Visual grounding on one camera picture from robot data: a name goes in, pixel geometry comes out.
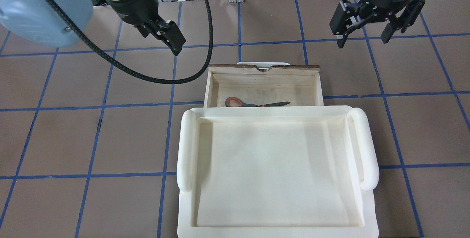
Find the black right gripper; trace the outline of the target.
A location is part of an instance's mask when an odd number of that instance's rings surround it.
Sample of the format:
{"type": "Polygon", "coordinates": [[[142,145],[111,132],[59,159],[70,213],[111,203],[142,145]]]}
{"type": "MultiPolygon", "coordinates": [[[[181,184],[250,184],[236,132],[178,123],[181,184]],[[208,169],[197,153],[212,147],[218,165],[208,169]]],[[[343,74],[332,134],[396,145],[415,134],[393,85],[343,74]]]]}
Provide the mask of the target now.
{"type": "Polygon", "coordinates": [[[337,46],[342,49],[352,32],[366,24],[388,21],[380,36],[383,44],[387,44],[396,31],[405,33],[416,22],[424,5],[425,0],[406,0],[404,5],[399,4],[397,9],[392,9],[381,8],[367,0],[358,3],[341,0],[329,26],[336,36],[337,46]]]}

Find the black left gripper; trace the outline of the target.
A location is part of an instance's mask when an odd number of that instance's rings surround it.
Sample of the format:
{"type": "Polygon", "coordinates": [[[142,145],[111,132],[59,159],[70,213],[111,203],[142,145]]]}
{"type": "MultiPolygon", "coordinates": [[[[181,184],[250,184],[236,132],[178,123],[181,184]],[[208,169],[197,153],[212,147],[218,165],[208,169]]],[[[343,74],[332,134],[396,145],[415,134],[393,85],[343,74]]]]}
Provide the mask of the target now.
{"type": "Polygon", "coordinates": [[[143,37],[154,36],[170,48],[174,56],[182,51],[186,39],[174,21],[164,21],[158,13],[158,0],[109,0],[121,20],[132,25],[143,37]]]}

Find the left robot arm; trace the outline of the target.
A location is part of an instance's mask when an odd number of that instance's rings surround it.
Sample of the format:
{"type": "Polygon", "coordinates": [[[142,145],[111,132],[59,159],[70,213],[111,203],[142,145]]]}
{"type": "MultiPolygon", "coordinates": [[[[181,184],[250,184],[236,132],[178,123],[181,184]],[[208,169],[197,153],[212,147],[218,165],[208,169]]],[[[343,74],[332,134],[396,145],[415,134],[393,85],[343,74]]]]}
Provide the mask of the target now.
{"type": "MultiPolygon", "coordinates": [[[[99,0],[1,0],[1,25],[29,41],[51,47],[70,47],[79,37],[53,6],[84,31],[99,0]]],[[[186,42],[174,21],[163,19],[159,0],[104,0],[119,18],[135,27],[143,37],[152,35],[178,55],[186,42]]]]}

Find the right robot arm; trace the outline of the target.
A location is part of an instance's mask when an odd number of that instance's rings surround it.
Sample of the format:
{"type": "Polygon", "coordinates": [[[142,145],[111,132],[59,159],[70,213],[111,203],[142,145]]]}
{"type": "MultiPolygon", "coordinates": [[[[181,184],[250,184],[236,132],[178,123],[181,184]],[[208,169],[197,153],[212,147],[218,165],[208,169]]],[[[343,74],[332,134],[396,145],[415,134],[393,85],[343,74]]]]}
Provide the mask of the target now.
{"type": "Polygon", "coordinates": [[[381,40],[388,43],[396,31],[405,33],[425,5],[425,0],[341,0],[329,23],[336,44],[343,48],[349,35],[367,24],[387,22],[381,40]]]}

